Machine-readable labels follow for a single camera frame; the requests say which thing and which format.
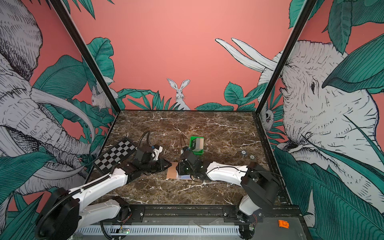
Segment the tan leather card holder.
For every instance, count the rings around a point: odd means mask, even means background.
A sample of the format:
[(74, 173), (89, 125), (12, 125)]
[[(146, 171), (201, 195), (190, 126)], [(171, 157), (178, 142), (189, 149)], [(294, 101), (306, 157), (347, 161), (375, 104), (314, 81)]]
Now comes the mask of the tan leather card holder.
[(191, 180), (191, 177), (189, 175), (179, 175), (176, 167), (178, 163), (172, 162), (172, 166), (167, 169), (167, 180)]

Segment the green plastic tray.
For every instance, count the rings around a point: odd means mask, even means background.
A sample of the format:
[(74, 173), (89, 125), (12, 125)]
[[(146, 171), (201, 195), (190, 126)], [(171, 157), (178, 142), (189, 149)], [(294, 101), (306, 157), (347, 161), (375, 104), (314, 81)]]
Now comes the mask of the green plastic tray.
[(191, 137), (190, 138), (190, 150), (193, 154), (201, 156), (204, 154), (204, 138), (203, 137)]

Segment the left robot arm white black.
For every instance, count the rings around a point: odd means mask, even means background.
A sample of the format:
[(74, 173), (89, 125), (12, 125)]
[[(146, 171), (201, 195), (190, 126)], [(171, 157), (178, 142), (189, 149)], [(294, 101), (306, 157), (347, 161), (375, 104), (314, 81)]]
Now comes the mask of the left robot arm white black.
[(38, 240), (66, 240), (78, 229), (107, 219), (130, 217), (129, 204), (117, 197), (107, 202), (92, 203), (105, 194), (127, 185), (142, 174), (156, 174), (172, 166), (162, 156), (163, 147), (144, 146), (118, 162), (102, 160), (106, 174), (80, 187), (54, 191), (36, 220)]

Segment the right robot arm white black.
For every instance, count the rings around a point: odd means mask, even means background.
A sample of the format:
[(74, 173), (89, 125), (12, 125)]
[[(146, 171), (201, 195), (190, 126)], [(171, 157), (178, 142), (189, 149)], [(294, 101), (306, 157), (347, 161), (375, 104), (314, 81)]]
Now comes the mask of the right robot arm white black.
[(181, 150), (181, 161), (176, 170), (179, 175), (189, 175), (198, 180), (226, 182), (242, 187), (246, 195), (236, 207), (236, 215), (243, 223), (248, 222), (254, 213), (271, 211), (281, 188), (274, 174), (255, 162), (247, 166), (204, 162), (187, 147)]

